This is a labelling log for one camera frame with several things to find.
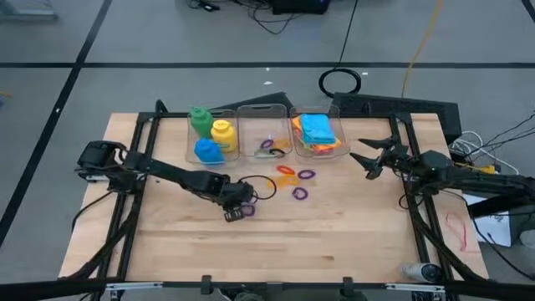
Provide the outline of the clear plastic bin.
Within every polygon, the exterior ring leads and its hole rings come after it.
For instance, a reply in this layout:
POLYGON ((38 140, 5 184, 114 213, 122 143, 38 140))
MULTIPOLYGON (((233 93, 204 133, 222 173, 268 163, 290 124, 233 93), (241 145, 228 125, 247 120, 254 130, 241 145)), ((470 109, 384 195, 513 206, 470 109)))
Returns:
POLYGON ((327 106, 314 106, 314 107, 293 107, 289 111, 289 122, 292 128, 293 134, 293 143, 295 149, 299 156, 302 156, 307 159, 330 159, 338 156, 344 156, 349 153, 349 145, 345 142, 344 131, 342 127, 341 120, 339 118, 339 108, 335 105, 327 106), (293 127, 291 119, 295 117, 300 117, 302 114, 321 114, 327 115, 331 124, 331 127, 334 131, 336 139, 339 139, 342 142, 342 145, 339 148, 333 150, 332 153, 327 155, 316 155, 313 151, 305 150, 303 145, 298 141, 298 139, 293 134, 293 127))
MULTIPOLYGON (((236 133, 238 130, 238 124, 237 124, 237 117, 236 112, 234 110, 209 110, 213 116, 213 122, 215 120, 227 120, 232 123, 234 126, 236 133)), ((191 163, 199 163, 203 164, 199 161, 199 159, 196 157, 194 153, 194 146, 195 143, 201 139, 201 137, 198 136, 198 134, 195 132, 195 130, 192 128, 190 124, 190 117, 189 114, 187 116, 188 121, 188 137, 187 137, 187 153, 186 153, 186 160, 191 163)), ((234 161, 239 157, 239 141, 238 141, 238 133, 237 133, 237 148, 232 152, 223 152, 225 161, 221 164, 228 163, 230 161, 234 161)))
MULTIPOLYGON (((280 104, 242 105, 237 109, 239 153, 248 159, 254 157, 254 151, 261 149, 264 140, 290 138, 288 108, 280 104)), ((289 155, 293 150, 283 150, 289 155)))

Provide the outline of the green plastic sports bottle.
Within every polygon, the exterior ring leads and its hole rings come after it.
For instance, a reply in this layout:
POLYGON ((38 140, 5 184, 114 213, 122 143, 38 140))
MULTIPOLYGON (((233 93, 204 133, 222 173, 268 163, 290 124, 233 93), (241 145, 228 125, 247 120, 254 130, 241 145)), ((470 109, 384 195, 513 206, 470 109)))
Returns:
POLYGON ((204 107, 193 107, 189 112, 190 124, 201 138, 211 139, 213 116, 204 107))

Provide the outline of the yellow plastic sports bottle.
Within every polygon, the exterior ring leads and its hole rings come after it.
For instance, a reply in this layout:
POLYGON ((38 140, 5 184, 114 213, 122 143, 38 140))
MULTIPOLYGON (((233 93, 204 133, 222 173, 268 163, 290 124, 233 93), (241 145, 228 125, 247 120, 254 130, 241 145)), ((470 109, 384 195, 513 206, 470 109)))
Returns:
POLYGON ((211 137, 223 152, 232 152, 237 148, 237 133, 230 121, 215 120, 211 127, 211 137))

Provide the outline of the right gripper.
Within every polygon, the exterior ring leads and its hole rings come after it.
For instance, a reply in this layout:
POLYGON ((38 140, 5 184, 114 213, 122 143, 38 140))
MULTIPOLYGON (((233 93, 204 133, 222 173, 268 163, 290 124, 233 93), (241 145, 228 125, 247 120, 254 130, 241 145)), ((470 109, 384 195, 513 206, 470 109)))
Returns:
POLYGON ((423 174, 423 167, 420 164, 420 155, 410 155, 408 153, 408 146, 399 145, 400 140, 398 136, 393 135, 383 140, 359 138, 359 142, 376 150, 382 149, 377 160, 353 152, 349 153, 350 156, 367 172, 365 176, 366 179, 376 179, 380 176, 384 168, 411 175, 423 174))

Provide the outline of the grey metal base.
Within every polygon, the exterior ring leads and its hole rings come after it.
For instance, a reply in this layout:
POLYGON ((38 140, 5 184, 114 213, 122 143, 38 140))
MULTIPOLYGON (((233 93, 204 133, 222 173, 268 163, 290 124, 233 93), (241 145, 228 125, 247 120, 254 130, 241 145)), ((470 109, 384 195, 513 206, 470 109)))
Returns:
POLYGON ((50 0, 0 0, 0 21, 49 21, 57 18, 50 0))

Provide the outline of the white paper sheet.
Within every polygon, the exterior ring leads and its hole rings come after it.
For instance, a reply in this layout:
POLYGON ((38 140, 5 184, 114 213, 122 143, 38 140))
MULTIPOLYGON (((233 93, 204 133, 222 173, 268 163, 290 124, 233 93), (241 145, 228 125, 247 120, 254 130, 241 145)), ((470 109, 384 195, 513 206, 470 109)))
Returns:
POLYGON ((489 242, 503 247, 512 245, 510 217, 505 216, 486 216, 476 217, 471 213, 474 220, 478 242, 489 242))

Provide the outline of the red rubber band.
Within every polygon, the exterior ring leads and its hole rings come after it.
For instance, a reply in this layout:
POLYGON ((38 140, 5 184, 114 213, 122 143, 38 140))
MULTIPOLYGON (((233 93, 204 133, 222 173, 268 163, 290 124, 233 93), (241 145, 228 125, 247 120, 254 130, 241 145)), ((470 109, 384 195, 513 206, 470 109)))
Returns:
POLYGON ((445 216, 446 227, 457 238, 459 242, 459 250, 461 252, 467 251, 467 233, 466 224, 454 212, 448 212, 445 216))

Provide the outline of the black bar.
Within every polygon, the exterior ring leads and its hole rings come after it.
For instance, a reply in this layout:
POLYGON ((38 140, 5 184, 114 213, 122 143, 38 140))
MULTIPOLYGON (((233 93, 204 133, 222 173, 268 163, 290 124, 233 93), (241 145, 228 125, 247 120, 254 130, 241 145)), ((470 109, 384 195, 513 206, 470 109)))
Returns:
POLYGON ((535 204, 535 190, 533 188, 499 188, 476 191, 476 196, 486 196, 487 199, 467 206, 472 217, 487 217, 512 209, 535 204))

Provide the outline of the blue microfibre cloth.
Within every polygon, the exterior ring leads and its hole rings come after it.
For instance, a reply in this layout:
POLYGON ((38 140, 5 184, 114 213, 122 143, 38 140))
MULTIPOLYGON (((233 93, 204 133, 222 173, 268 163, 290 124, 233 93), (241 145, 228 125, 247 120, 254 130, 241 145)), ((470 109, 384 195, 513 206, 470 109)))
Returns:
POLYGON ((300 123, 303 132, 303 141, 310 145, 331 145, 336 136, 327 115, 302 114, 300 123))

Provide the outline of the large black angular panel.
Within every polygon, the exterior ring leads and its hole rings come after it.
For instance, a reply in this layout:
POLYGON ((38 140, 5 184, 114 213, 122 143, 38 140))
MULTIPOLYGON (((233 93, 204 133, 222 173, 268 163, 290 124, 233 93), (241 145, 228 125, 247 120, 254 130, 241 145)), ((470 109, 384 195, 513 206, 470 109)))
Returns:
POLYGON ((340 109, 340 116, 343 118, 380 118, 396 113, 436 114, 447 144, 460 138, 462 133, 459 107, 456 103, 335 93, 332 105, 340 109))

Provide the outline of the blue plastic sports bottle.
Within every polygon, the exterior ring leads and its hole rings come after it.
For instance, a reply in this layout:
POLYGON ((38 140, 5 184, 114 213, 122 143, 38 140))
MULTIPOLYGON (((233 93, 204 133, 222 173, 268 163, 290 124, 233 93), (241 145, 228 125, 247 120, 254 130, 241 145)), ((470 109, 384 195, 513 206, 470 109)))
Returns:
POLYGON ((225 161, 219 145, 206 138, 201 138, 195 143, 194 153, 203 164, 221 164, 225 161))

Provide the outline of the yellow plug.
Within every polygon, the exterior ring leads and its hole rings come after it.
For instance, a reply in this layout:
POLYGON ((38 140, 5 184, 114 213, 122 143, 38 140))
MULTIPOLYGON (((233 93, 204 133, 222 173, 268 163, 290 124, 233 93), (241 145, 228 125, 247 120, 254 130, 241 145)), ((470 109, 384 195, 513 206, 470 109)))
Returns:
POLYGON ((497 174, 497 169, 496 169, 496 167, 494 165, 474 166, 474 165, 465 164, 465 163, 456 163, 456 165, 457 166, 461 166, 463 168, 472 169, 474 171, 479 171, 479 172, 482 172, 482 173, 497 174))

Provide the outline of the orange microfibre cloth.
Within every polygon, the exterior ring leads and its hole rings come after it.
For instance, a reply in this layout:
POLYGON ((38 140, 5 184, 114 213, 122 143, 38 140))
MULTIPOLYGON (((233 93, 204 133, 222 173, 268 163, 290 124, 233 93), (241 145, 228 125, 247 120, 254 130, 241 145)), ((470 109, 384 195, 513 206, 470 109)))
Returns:
MULTIPOLYGON (((298 141, 303 145, 303 148, 308 151, 313 151, 314 147, 319 148, 321 145, 310 145, 306 144, 303 140, 303 130, 301 126, 300 117, 295 117, 291 119, 292 127, 293 127, 293 134, 298 139, 298 141)), ((330 145, 322 145, 325 148, 339 148, 342 145, 342 142, 339 139, 336 139, 333 144, 330 145)))

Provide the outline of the black equipment box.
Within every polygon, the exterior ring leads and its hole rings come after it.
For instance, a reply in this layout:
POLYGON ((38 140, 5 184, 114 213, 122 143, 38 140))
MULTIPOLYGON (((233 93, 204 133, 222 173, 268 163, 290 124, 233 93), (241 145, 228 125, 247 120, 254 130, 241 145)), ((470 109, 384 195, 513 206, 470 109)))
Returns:
POLYGON ((310 13, 324 14, 331 0, 270 0, 273 14, 310 13))

